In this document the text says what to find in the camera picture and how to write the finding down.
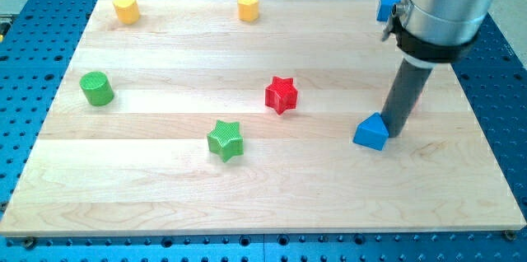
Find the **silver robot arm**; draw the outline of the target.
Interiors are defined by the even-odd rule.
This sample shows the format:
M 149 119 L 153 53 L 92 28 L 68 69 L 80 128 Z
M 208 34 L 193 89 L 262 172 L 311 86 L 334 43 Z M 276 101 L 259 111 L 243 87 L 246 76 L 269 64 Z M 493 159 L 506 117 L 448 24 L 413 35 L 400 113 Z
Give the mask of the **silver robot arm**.
M 382 35 L 395 35 L 403 62 L 420 69 L 453 63 L 473 48 L 492 0 L 400 0 Z

